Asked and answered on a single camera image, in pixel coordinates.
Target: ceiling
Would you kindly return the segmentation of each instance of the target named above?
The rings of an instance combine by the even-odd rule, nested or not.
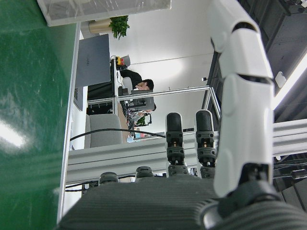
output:
[[[296,0],[239,0],[259,25],[273,75],[279,71],[286,79],[307,49],[307,10]],[[213,57],[209,84],[222,100],[220,69]],[[280,90],[275,83],[275,94]],[[307,71],[275,109],[275,122],[307,118]]]

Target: flower pot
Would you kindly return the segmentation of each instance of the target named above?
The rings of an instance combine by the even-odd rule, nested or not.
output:
[[[111,22],[112,21],[109,18],[99,21],[91,21],[88,23],[88,27],[92,34],[111,33],[112,28],[109,27]]]

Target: gray fabric surface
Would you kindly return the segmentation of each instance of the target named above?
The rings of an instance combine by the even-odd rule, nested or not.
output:
[[[115,114],[91,115],[91,131],[103,128],[121,128],[119,117]],[[91,148],[122,143],[122,133],[120,131],[102,131],[91,134]]]
[[[133,89],[131,79],[128,77],[123,78],[123,88],[128,89],[128,93],[131,94],[131,90]]]
[[[90,126],[90,116],[86,115],[86,121],[85,121],[85,132],[91,131],[91,126]],[[91,147],[91,134],[85,135],[84,139],[84,148],[88,149]]]

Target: potted plant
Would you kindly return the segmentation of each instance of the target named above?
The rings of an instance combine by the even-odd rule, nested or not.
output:
[[[118,39],[126,36],[128,28],[130,27],[128,25],[127,15],[89,22],[89,29],[91,33],[98,34],[112,32],[113,36]]]

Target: desk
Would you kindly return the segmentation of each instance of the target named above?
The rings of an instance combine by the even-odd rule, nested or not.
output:
[[[0,1],[1,229],[57,223],[77,32],[47,27],[36,0]]]

